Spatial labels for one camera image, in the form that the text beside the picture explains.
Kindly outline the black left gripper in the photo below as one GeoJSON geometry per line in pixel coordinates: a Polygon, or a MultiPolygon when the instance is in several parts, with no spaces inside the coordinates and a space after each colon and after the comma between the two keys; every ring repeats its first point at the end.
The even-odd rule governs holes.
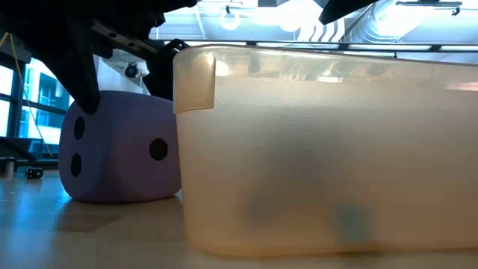
{"type": "Polygon", "coordinates": [[[2,1],[1,29],[18,37],[55,75],[82,110],[99,107],[96,51],[123,49],[146,59],[143,83],[152,96],[173,101],[173,58],[188,44],[150,40],[165,14],[197,0],[2,1]]]}

